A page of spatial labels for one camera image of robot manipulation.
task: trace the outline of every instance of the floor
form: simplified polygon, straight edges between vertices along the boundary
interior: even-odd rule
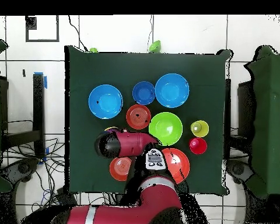
[[[37,30],[29,30],[29,39],[56,39],[55,16],[37,16]],[[152,40],[161,40],[163,53],[216,53],[231,49],[232,80],[231,126],[238,126],[237,85],[250,80],[243,67],[251,61],[256,48],[270,44],[280,53],[280,16],[275,15],[114,15],[71,16],[71,22],[80,31],[80,39],[89,49],[98,51],[128,51],[146,53]],[[57,146],[64,142],[64,45],[83,49],[76,30],[69,24],[68,16],[59,16],[59,42],[26,42],[24,16],[0,16],[0,39],[8,49],[0,54],[0,73],[9,81],[9,121],[32,120],[32,76],[43,72],[47,76],[45,89],[45,138],[49,151],[55,140]],[[9,123],[9,132],[30,130],[30,122]],[[12,150],[4,153],[2,166],[19,158]],[[56,151],[55,159],[64,159],[64,147]],[[56,188],[64,185],[62,167],[52,173]],[[43,164],[37,172],[42,185],[48,188],[48,174]],[[243,187],[226,175],[227,196],[195,195],[210,224],[242,224],[246,199]],[[79,204],[102,197],[102,194],[77,195]],[[18,219],[44,204],[40,178],[33,174],[27,183],[21,183],[16,196]],[[94,204],[103,203],[99,198]]]

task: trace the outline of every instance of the light blue bowl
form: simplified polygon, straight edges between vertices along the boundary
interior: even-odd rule
[[[179,107],[188,99],[189,84],[181,75],[163,75],[155,86],[157,101],[168,108]]]
[[[91,91],[88,105],[96,117],[106,120],[115,117],[120,112],[123,97],[116,87],[100,85]]]

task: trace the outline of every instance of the red plate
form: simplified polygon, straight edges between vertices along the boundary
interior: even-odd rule
[[[136,130],[144,129],[151,121],[151,111],[146,106],[136,104],[131,106],[125,116],[130,127]]]
[[[168,169],[171,172],[176,184],[181,183],[184,179],[180,173],[183,173],[184,178],[187,178],[190,172],[190,162],[188,157],[179,149],[167,148],[162,150]]]
[[[115,158],[110,163],[110,174],[118,181],[125,181],[128,177],[132,160],[128,157]]]

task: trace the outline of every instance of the green bowl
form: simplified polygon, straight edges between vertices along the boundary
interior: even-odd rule
[[[151,53],[159,53],[160,50],[161,50],[161,41],[160,40],[153,42],[149,47],[149,51]]]
[[[98,53],[98,51],[97,51],[97,48],[94,48],[94,47],[92,47],[92,48],[90,48],[90,50],[89,50],[91,53]]]
[[[169,146],[180,139],[183,133],[183,124],[175,114],[163,112],[152,118],[148,130],[163,146]]]

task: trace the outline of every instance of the dark blue bowl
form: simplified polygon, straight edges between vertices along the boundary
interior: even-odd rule
[[[187,80],[179,74],[163,75],[156,82],[156,99],[165,107],[175,108],[184,104],[189,92]]]
[[[123,106],[123,97],[116,87],[100,85],[91,91],[88,105],[96,117],[109,119],[120,112]]]
[[[148,105],[155,99],[155,87],[150,82],[138,82],[133,88],[133,98],[141,105]]]

